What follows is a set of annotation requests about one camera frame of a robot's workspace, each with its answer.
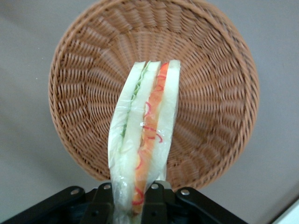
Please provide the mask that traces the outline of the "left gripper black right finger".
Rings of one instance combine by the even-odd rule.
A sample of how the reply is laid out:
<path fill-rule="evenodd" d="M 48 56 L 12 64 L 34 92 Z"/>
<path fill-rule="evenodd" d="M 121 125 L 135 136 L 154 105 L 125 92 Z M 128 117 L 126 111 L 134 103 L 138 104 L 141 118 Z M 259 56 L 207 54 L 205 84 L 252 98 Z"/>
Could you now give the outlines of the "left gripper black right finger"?
<path fill-rule="evenodd" d="M 172 187 L 168 182 L 154 182 L 145 194 L 142 210 L 142 224 L 171 224 L 168 205 L 174 199 Z"/>

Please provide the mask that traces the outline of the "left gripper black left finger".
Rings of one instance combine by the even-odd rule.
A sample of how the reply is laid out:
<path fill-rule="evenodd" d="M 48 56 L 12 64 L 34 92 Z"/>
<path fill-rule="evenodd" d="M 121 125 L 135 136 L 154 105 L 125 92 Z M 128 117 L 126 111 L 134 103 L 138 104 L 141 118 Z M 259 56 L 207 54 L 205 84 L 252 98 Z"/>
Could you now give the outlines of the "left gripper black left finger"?
<path fill-rule="evenodd" d="M 112 224 L 114 199 L 111 183 L 101 184 L 87 206 L 80 224 Z"/>

